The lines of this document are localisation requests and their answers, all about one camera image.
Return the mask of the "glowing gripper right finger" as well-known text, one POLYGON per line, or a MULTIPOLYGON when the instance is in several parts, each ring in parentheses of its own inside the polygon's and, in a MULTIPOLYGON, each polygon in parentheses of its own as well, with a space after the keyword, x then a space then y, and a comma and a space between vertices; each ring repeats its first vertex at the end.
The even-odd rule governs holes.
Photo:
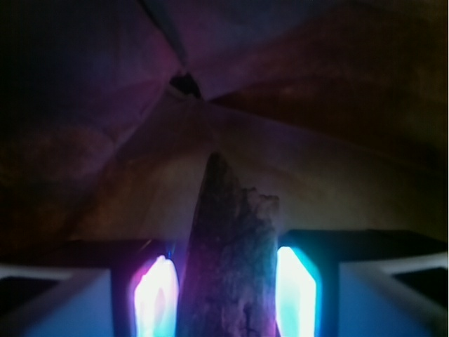
POLYGON ((292 230, 279 240, 280 336, 447 336, 448 246, 406 230, 292 230))

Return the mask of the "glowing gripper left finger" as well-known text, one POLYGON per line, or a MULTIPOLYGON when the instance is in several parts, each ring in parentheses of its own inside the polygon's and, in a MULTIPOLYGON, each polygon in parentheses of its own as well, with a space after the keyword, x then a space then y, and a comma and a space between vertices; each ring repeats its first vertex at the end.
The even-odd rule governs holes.
POLYGON ((173 336, 178 291, 157 240, 27 251, 1 261, 1 335, 173 336))

